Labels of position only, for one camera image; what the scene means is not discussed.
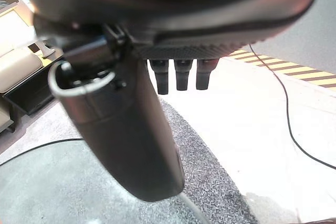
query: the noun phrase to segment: carpet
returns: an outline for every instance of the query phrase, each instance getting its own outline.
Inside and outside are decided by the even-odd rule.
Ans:
[[[184,192],[212,223],[257,223],[234,182],[202,139],[170,105],[162,101],[162,107],[180,151],[186,179]],[[0,156],[0,163],[28,148],[74,137],[79,137],[78,132],[56,103]],[[27,179],[29,174],[33,175],[31,179]],[[19,178],[25,187],[14,182]],[[36,194],[44,200],[39,201]],[[150,204],[125,193],[84,142],[43,147],[7,163],[0,168],[0,198],[0,219],[4,223],[91,223],[95,219],[100,221],[97,223],[199,223],[177,197]],[[22,209],[21,215],[14,214],[18,208]]]

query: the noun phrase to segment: gray carpet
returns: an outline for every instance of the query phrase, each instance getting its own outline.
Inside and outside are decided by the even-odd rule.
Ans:
[[[202,139],[170,105],[162,105],[181,153],[185,193],[212,223],[257,223]],[[56,104],[34,126],[50,130],[53,140],[58,133],[73,137],[74,129],[56,126],[68,122],[62,111],[46,129],[55,107],[61,110]],[[43,147],[0,167],[0,199],[3,223],[199,223],[177,197],[150,204],[129,195],[84,142]]]

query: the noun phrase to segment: white floor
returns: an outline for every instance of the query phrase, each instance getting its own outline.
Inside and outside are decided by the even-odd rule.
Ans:
[[[336,217],[336,170],[310,160],[294,147],[285,95],[273,75],[221,59],[209,90],[196,91],[195,65],[189,90],[178,92],[171,62],[170,94],[162,98],[203,138],[260,223]],[[281,78],[289,93],[295,138],[309,153],[336,166],[336,92]]]

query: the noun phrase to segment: black cable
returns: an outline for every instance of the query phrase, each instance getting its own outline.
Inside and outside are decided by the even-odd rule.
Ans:
[[[330,165],[322,160],[319,160],[318,158],[315,158],[314,156],[310,155],[308,152],[306,152],[300,145],[299,143],[295,140],[293,133],[292,133],[292,129],[290,126],[290,121],[289,121],[289,101],[288,101],[288,94],[287,94],[287,90],[285,85],[283,84],[283,82],[280,80],[280,78],[275,74],[275,72],[256,54],[256,52],[254,52],[251,44],[249,44],[251,51],[254,53],[254,55],[258,58],[258,60],[264,64],[264,66],[266,66],[268,68],[269,71],[271,71],[273,73],[273,75],[275,76],[275,78],[277,78],[277,80],[279,81],[279,83],[281,84],[284,92],[285,92],[285,96],[286,96],[286,114],[287,114],[287,125],[288,125],[288,130],[289,130],[289,134],[290,137],[292,138],[293,142],[295,143],[295,145],[297,146],[297,148],[299,148],[305,155],[307,155],[308,157],[310,157],[312,160],[325,165],[329,168],[335,169],[336,170],[336,166]]]
[[[29,150],[27,150],[25,152],[22,152],[22,153],[16,155],[15,157],[12,157],[9,160],[3,162],[2,164],[0,164],[0,167],[3,166],[4,164],[7,164],[9,161],[12,161],[12,160],[16,159],[17,157],[20,157],[20,156],[22,156],[22,155],[24,155],[24,154],[26,154],[28,152],[31,152],[33,150],[36,150],[36,149],[39,149],[39,148],[42,148],[42,147],[45,147],[45,146],[48,146],[48,145],[51,145],[51,144],[58,144],[58,143],[70,142],[70,141],[83,141],[83,139],[82,138],[63,139],[63,140],[52,141],[50,143],[46,143],[46,144],[42,144],[42,145],[36,146],[34,148],[31,148],[31,149],[29,149]]]

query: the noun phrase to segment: floor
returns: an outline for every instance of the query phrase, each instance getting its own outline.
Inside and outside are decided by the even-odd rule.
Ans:
[[[221,59],[209,90],[174,90],[171,104],[201,136],[260,223],[298,223],[336,215],[336,172],[298,151],[289,136],[285,95],[268,70]],[[336,165],[336,92],[281,75],[292,130],[309,153]]]
[[[184,193],[211,223],[257,224],[202,139],[170,105],[161,104],[185,171]],[[0,163],[50,141],[80,137],[60,103],[36,116],[35,122],[25,125],[25,134],[0,155]],[[131,196],[84,141],[38,148],[1,166],[0,199],[3,223],[199,223],[179,197],[147,203]]]

